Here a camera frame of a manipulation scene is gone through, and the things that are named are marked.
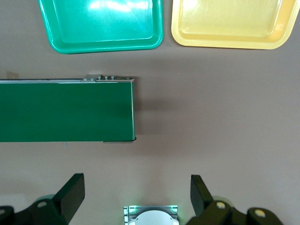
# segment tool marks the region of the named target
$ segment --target gray surface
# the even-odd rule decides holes
[[[135,143],[0,143],[1,205],[22,210],[84,173],[86,199],[71,225],[122,225],[123,206],[134,204],[178,204],[186,222],[189,177],[200,174],[242,212],[265,207],[299,224],[299,18],[275,50],[189,48],[173,40],[164,2],[159,48],[61,55],[36,0],[0,1],[0,77],[137,77]]]

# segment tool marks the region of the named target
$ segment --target yellow tray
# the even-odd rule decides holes
[[[274,49],[290,36],[300,0],[173,0],[181,45]]]

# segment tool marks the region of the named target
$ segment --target green tray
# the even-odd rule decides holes
[[[59,53],[153,49],[163,39],[162,0],[38,0]]]
[[[131,142],[133,79],[0,80],[0,142]]]

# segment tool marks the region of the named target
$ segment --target screw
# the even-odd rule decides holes
[[[223,202],[217,202],[217,207],[221,210],[224,210],[226,208],[226,205]]]
[[[46,205],[47,205],[47,202],[40,202],[39,204],[37,204],[37,207],[38,208],[42,208],[42,207],[44,207]]]
[[[265,212],[262,211],[262,210],[255,210],[254,213],[255,213],[258,217],[262,217],[262,218],[265,218],[265,217],[266,217]]]

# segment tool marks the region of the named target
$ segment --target green light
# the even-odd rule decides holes
[[[177,209],[177,205],[170,205],[171,209],[177,213],[178,209]]]
[[[130,206],[129,207],[129,213],[134,212],[136,209],[136,205]]]

